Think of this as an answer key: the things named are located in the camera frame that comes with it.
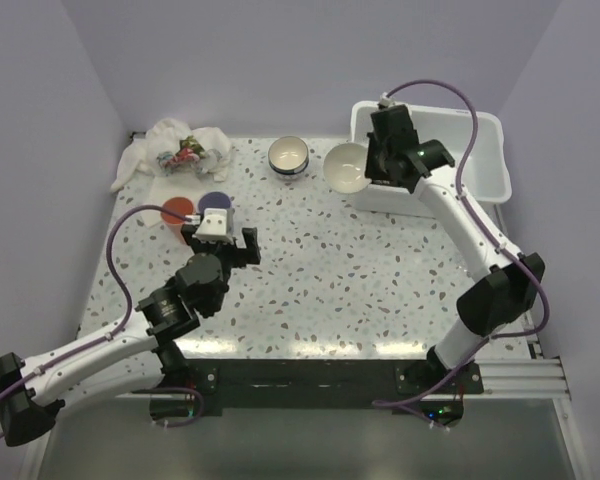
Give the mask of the purple plastic cup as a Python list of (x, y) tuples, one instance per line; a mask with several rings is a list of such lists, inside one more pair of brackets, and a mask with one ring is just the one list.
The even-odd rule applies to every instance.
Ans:
[(229, 209), (232, 207), (231, 198), (221, 191), (204, 194), (197, 202), (197, 211), (204, 213), (206, 209)]

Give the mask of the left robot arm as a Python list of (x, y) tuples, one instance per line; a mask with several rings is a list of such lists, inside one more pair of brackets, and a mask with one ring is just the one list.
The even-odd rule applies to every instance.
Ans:
[(259, 264), (261, 254), (255, 228), (243, 229), (243, 246), (232, 236), (208, 235), (204, 226), (187, 226), (184, 233), (192, 257), (121, 319), (50, 352), (0, 357), (0, 437), (7, 446), (25, 445), (50, 431), (69, 406), (71, 388), (88, 398), (88, 378), (137, 354), (158, 357), (151, 378), (163, 391), (185, 385), (187, 368), (178, 362), (175, 340), (217, 314), (232, 271)]

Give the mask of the cream bowl blue pattern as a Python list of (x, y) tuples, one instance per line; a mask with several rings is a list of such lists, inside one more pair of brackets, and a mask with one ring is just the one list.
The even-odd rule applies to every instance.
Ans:
[(309, 148), (299, 137), (285, 136), (275, 140), (268, 149), (270, 169), (283, 180), (295, 180), (309, 166)]

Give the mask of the aluminium frame rail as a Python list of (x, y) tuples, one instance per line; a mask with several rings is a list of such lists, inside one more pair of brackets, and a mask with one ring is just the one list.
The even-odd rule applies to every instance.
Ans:
[(554, 358), (479, 359), (484, 392), (497, 400), (567, 400), (571, 398), (562, 361)]

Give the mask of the orange plastic cup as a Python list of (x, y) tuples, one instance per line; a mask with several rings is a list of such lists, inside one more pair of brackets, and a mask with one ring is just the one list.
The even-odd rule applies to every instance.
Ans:
[(181, 233), (181, 228), (185, 224), (183, 218), (196, 213), (194, 203), (186, 197), (173, 197), (168, 199), (162, 207), (166, 210), (161, 213), (163, 223), (180, 243), (185, 244)]

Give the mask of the white floral cloth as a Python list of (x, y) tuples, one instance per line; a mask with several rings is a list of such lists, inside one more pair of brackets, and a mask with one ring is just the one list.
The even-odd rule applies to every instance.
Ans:
[(192, 129), (165, 118), (124, 149), (110, 191), (122, 190), (135, 174), (151, 178), (146, 204), (163, 205), (182, 197), (196, 203), (214, 183), (227, 180), (233, 144), (217, 127)]

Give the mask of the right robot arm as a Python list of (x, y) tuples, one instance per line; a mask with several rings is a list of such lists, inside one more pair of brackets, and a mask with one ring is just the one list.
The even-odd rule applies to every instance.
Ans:
[(460, 368), (477, 350), (533, 306), (545, 263), (509, 243), (464, 184), (465, 163), (440, 141), (421, 141), (407, 106), (381, 106), (371, 124), (366, 177), (406, 190), (423, 203), (460, 251), (474, 281), (456, 302), (453, 327), (430, 348), (425, 366), (410, 374), (446, 393), (460, 382)]

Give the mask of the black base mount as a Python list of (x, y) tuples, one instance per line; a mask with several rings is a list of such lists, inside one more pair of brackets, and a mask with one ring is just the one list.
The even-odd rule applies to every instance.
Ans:
[(418, 395), (407, 405), (429, 420), (452, 425), (464, 414), (464, 397), (484, 392), (479, 366), (471, 362), (442, 386), (443, 368), (427, 360), (197, 359), (187, 371), (161, 382), (154, 420), (205, 416), (227, 409), (370, 409)]

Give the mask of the small white bowl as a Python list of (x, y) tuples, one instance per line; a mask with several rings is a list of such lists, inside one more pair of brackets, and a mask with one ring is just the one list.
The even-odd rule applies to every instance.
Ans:
[(331, 149), (324, 158), (323, 176), (329, 187), (341, 194), (364, 190), (371, 180), (365, 176), (367, 149), (345, 143)]

